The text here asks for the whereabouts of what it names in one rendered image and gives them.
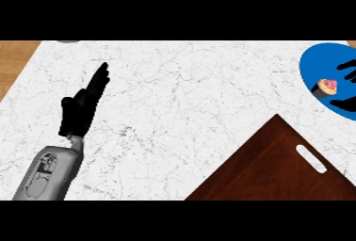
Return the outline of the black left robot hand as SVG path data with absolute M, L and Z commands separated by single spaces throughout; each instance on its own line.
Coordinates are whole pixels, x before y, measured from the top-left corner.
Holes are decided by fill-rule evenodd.
M 92 76 L 88 87 L 80 89 L 75 97 L 64 97 L 61 100 L 60 135 L 63 137 L 85 137 L 89 131 L 98 103 L 110 82 L 107 68 L 109 64 L 104 63 Z

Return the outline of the dark brown wooden tray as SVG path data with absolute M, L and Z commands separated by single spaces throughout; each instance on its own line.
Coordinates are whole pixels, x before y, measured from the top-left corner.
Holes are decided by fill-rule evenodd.
M 356 185 L 275 115 L 188 199 L 356 201 Z

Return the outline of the blue plate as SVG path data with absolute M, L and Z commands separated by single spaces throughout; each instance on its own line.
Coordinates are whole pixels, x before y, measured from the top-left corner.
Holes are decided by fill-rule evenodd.
M 312 88 L 321 79 L 337 81 L 337 94 L 318 98 L 326 107 L 345 118 L 356 121 L 356 111 L 351 112 L 340 109 L 330 102 L 333 100 L 346 100 L 356 96 L 356 83 L 352 83 L 345 77 L 356 71 L 356 67 L 339 70 L 337 67 L 349 60 L 356 59 L 356 49 L 339 43 L 321 43 L 314 45 L 304 53 L 299 69 L 301 75 L 311 93 Z

